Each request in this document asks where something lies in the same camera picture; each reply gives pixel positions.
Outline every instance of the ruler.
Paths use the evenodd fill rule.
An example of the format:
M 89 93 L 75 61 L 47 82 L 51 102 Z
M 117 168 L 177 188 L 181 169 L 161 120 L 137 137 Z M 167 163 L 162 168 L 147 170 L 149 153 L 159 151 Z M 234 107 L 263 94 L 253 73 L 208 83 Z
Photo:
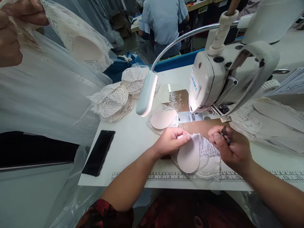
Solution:
M 270 173 L 290 184 L 304 184 L 304 170 L 269 170 Z M 112 180 L 120 172 L 112 173 Z M 244 178 L 234 171 L 222 171 L 220 182 L 246 182 Z M 154 171 L 147 181 L 176 181 L 176 182 L 214 182 L 214 179 L 204 179 L 195 174 L 185 175 L 181 171 Z

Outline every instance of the red patterned sleeve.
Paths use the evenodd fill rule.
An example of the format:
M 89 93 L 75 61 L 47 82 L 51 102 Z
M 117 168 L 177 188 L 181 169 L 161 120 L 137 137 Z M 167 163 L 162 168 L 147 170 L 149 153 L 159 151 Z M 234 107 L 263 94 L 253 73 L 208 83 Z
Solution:
M 133 219 L 132 208 L 127 212 L 118 212 L 107 201 L 99 199 L 81 217 L 76 228 L 131 228 Z

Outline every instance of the black phone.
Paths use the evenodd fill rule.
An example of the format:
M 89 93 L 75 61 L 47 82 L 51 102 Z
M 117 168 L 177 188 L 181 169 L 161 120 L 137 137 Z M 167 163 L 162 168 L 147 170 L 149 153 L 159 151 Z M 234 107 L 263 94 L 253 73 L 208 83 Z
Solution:
M 115 131 L 102 130 L 82 170 L 83 174 L 99 176 L 114 138 Z

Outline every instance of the juki logo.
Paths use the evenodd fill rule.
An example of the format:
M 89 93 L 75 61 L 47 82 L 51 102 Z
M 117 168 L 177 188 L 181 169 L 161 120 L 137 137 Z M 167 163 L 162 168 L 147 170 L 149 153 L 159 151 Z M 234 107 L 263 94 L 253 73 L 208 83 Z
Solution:
M 193 82 L 193 85 L 194 85 L 194 88 L 195 88 L 195 91 L 196 91 L 196 90 L 197 90 L 197 88 L 196 88 L 196 84 L 195 84 L 195 81 L 194 81 L 193 76 L 191 76 L 191 79 L 192 79 L 192 82 Z

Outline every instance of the forearm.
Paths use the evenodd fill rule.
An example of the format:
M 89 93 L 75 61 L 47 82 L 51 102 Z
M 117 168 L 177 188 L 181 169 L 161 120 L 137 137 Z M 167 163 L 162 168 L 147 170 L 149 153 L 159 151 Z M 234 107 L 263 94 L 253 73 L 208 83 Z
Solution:
M 146 150 L 110 183 L 101 199 L 109 202 L 117 211 L 129 210 L 141 194 L 158 159 L 151 148 Z
M 255 162 L 241 175 L 286 227 L 304 227 L 304 192 Z

